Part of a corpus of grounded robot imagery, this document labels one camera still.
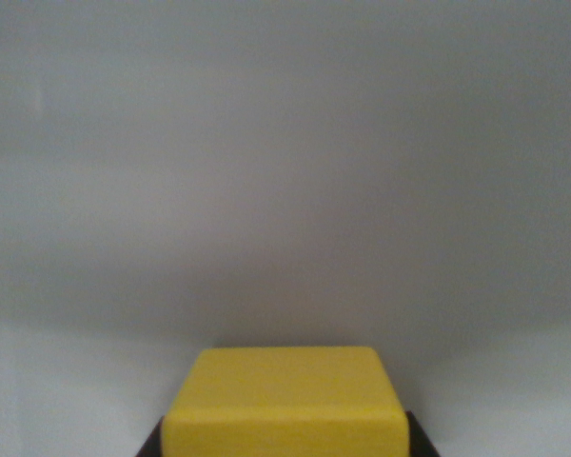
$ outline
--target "block top surface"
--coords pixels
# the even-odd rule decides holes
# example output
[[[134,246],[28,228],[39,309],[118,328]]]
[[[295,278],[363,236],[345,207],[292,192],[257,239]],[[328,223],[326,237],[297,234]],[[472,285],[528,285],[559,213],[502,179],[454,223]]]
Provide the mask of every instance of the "block top surface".
[[[372,348],[217,348],[201,353],[169,414],[267,410],[404,414]]]

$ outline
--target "yellow block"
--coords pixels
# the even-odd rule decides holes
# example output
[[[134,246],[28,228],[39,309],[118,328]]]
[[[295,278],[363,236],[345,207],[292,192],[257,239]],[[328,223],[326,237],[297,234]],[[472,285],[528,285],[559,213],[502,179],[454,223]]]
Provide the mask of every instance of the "yellow block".
[[[163,420],[164,457],[405,457],[408,422],[371,348],[202,352]]]

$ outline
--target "white surface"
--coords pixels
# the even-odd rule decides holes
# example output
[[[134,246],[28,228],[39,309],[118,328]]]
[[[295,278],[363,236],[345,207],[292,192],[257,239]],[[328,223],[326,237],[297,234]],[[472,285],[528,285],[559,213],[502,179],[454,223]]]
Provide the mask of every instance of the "white surface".
[[[571,455],[571,4],[0,4],[0,456],[131,455],[236,344]]]

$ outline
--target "black base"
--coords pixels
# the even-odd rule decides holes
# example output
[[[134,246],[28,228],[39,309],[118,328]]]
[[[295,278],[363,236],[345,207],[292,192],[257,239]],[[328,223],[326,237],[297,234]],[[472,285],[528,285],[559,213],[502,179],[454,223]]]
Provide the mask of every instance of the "black base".
[[[431,444],[417,418],[411,411],[406,413],[408,427],[410,428],[410,457],[440,457],[438,451]],[[137,453],[136,457],[161,457],[161,424],[159,421],[148,439]]]

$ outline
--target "yellow box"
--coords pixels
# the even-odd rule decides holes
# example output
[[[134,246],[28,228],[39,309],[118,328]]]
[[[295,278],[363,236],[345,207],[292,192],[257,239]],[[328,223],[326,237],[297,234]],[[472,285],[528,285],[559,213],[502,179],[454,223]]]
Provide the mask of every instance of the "yellow box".
[[[408,422],[371,348],[208,349],[161,443],[164,457],[405,457]]]

